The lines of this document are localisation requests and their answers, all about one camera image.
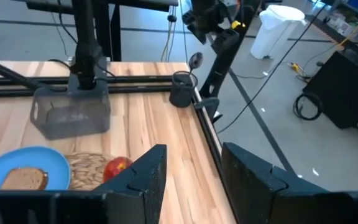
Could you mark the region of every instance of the bread slice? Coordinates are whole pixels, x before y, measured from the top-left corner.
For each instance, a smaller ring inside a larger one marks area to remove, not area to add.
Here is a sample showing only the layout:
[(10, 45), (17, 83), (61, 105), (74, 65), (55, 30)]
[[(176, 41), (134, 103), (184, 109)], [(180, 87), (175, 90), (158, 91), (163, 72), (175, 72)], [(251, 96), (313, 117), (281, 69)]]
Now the bread slice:
[(46, 172), (33, 167), (9, 171), (1, 190), (44, 190), (48, 184)]

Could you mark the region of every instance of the gray floor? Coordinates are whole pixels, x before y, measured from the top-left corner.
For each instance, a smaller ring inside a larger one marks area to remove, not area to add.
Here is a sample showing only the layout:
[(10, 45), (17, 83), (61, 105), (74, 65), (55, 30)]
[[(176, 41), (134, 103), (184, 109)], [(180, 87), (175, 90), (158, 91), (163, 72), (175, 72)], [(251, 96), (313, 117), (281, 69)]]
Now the gray floor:
[[(188, 6), (182, 0), (183, 10)], [(284, 0), (284, 5), (297, 7), (307, 14), (316, 13), (321, 7), (305, 0)], [(121, 7), (121, 26), (142, 29), (167, 30), (167, 13), (145, 9)], [(51, 13), (30, 11), (24, 3), (0, 0), (0, 19), (12, 21), (53, 22)], [(72, 24), (70, 16), (64, 16), (65, 23)], [(256, 35), (260, 26), (258, 18), (251, 24), (248, 35)], [(176, 27), (181, 30), (181, 20)], [(305, 27), (299, 26), (291, 38), (298, 38)], [(68, 55), (73, 55), (75, 45), (63, 33)], [(122, 57), (124, 61), (154, 62), (160, 60), (166, 33), (122, 31)], [(184, 62), (184, 36), (176, 34), (171, 61)], [(215, 58), (209, 45), (201, 45), (192, 35), (186, 35), (188, 55), (200, 51), (204, 53), (204, 64), (195, 73), (203, 83)], [(320, 31), (311, 27), (303, 40), (327, 40)], [(249, 50), (254, 39), (246, 38), (232, 65), (232, 69), (242, 76), (262, 76), (273, 67), (279, 58), (274, 60), (257, 60)], [(293, 44), (288, 41), (282, 54)], [(322, 51), (330, 48), (330, 42), (299, 42), (290, 52), (285, 61), (304, 65), (306, 61)], [(315, 62), (325, 61), (334, 52), (328, 50), (312, 60), (306, 72), (316, 71)], [(47, 26), (28, 26), (0, 24), (0, 60), (47, 60), (50, 58), (66, 59), (62, 43), (56, 28)], [(253, 97), (265, 79), (240, 78), (247, 94)], [(304, 83), (295, 78), (288, 66), (282, 64), (277, 69), (254, 105), (277, 144), (289, 160), (295, 172), (302, 178), (316, 183), (328, 190), (358, 190), (358, 131), (354, 129), (340, 130), (325, 116), (316, 121), (299, 120), (292, 113), (294, 99), (301, 93)], [(221, 88), (221, 105), (219, 111), (224, 117), (216, 123), (220, 130), (244, 107), (246, 102), (237, 90), (233, 80), (227, 76)], [(305, 110), (315, 110), (306, 105)], [(259, 157), (282, 167), (271, 144), (265, 137), (261, 127), (250, 110), (245, 110), (241, 117), (229, 129), (219, 135), (221, 141), (234, 142)]]

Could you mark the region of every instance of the wooden table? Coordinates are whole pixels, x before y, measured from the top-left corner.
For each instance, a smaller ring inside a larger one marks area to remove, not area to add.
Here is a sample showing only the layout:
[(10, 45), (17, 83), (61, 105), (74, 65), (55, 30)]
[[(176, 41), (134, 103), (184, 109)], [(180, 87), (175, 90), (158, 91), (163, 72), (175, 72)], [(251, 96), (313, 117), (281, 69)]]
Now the wooden table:
[[(0, 63), (28, 77), (68, 75), (68, 70), (55, 62)], [(113, 63), (109, 69), (116, 75), (167, 75), (188, 67), (185, 63)], [(29, 121), (32, 98), (0, 98), (0, 155), (23, 146), (43, 145), (64, 154), (96, 152), (136, 160), (155, 144), (166, 144), (167, 183), (160, 222), (235, 223), (194, 108), (176, 108), (168, 96), (110, 95), (108, 132), (56, 141), (46, 140)], [(214, 131), (213, 137), (218, 140)]]

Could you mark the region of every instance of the woven mat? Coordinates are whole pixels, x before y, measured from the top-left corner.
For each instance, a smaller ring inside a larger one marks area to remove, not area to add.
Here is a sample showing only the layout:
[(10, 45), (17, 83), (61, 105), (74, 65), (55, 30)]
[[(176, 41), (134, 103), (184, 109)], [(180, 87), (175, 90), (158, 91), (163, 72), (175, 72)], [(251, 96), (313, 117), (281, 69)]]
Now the woven mat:
[(70, 190), (93, 190), (103, 183), (103, 170), (112, 156), (78, 152), (65, 156), (70, 164)]

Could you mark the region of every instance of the red apple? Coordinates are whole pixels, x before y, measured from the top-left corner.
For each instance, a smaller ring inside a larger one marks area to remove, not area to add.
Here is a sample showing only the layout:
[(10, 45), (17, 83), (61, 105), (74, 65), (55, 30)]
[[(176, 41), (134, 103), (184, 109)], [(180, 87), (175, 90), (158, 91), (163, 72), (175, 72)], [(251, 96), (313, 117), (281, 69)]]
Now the red apple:
[(129, 167), (133, 162), (126, 157), (117, 157), (107, 163), (103, 172), (103, 182), (117, 176), (121, 171)]

